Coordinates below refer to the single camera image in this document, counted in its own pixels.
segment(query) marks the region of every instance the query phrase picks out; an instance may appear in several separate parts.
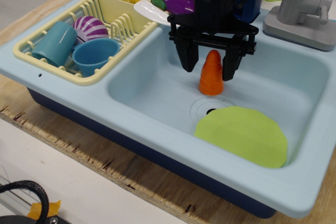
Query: light blue sink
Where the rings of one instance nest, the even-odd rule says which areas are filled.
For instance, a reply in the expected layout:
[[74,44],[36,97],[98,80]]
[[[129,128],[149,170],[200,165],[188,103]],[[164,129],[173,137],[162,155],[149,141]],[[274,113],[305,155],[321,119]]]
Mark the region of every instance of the light blue sink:
[[[0,73],[221,185],[295,218],[313,207],[336,143],[336,55],[266,36],[243,58],[222,94],[198,82],[209,48],[193,72],[182,69],[167,27],[157,27],[100,81],[79,86],[13,56],[13,46],[79,0],[0,48]],[[258,166],[194,137],[210,109],[237,105],[275,120],[288,140],[282,168]]]

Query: sink drain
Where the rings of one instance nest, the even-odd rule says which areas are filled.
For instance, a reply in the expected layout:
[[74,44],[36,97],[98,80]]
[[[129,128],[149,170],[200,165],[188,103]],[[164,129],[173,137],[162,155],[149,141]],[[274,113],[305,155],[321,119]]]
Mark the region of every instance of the sink drain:
[[234,104],[224,97],[202,97],[196,100],[191,106],[190,117],[197,124],[200,119],[211,111],[229,106],[234,106]]

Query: black robotic arm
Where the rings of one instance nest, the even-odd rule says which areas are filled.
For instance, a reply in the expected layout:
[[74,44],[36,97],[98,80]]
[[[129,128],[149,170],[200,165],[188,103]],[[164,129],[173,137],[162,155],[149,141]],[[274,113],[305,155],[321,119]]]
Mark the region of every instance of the black robotic arm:
[[[170,40],[176,44],[182,67],[191,72],[198,62],[198,46],[224,49],[223,80],[231,80],[241,58],[255,52],[257,27],[234,17],[234,6],[242,8],[246,0],[195,0],[192,14],[170,15]],[[229,34],[232,37],[217,36]]]

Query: blue mug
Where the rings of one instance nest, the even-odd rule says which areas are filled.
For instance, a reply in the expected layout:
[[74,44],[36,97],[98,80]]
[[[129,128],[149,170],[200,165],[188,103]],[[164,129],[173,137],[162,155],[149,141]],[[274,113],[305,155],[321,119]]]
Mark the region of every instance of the blue mug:
[[77,32],[67,23],[57,21],[32,50],[33,57],[45,58],[49,64],[63,66],[73,48]]
[[82,76],[88,77],[104,66],[109,57],[116,55],[119,50],[120,46],[114,39],[97,38],[77,45],[72,53],[72,60]]

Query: dark blue sink base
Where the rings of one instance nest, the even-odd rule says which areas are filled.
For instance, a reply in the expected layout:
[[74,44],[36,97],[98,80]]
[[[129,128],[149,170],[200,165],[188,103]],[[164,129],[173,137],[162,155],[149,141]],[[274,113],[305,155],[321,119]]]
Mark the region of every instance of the dark blue sink base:
[[98,133],[99,135],[112,140],[113,142],[137,153],[138,155],[168,169],[169,171],[195,183],[196,185],[210,191],[211,193],[223,198],[232,204],[244,209],[245,211],[259,217],[270,218],[276,210],[262,204],[184,164],[181,164],[137,141],[130,139],[96,121],[60,104],[54,100],[28,89],[31,97],[38,104]]

